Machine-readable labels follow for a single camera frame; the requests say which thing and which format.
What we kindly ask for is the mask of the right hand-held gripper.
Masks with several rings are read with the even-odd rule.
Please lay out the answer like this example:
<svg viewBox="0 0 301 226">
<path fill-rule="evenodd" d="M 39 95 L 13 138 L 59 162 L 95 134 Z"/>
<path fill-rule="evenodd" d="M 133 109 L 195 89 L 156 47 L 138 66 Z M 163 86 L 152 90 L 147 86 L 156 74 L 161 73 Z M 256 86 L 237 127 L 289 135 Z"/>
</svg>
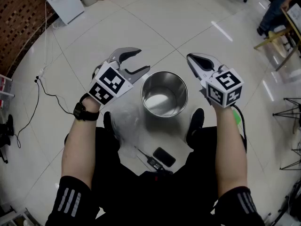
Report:
<svg viewBox="0 0 301 226">
<path fill-rule="evenodd" d="M 203 53 L 189 53 L 186 59 L 195 77 L 201 81 L 206 98 L 211 102 L 226 108 L 240 99 L 244 81 L 233 68 L 222 66 L 218 70 L 221 62 Z"/>
</svg>

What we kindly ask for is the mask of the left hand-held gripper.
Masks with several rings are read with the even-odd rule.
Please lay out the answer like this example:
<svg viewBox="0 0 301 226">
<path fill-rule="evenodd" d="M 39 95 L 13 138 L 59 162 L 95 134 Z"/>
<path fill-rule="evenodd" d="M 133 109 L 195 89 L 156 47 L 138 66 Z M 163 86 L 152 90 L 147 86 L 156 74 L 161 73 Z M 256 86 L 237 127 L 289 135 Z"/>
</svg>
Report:
<svg viewBox="0 0 301 226">
<path fill-rule="evenodd" d="M 128 69 L 120 70 L 120 64 L 141 51 L 134 47 L 116 49 L 109 59 L 96 67 L 88 94 L 101 105 L 107 105 L 130 91 L 133 88 L 132 83 L 143 77 L 150 70 L 150 66 L 130 72 Z"/>
</svg>

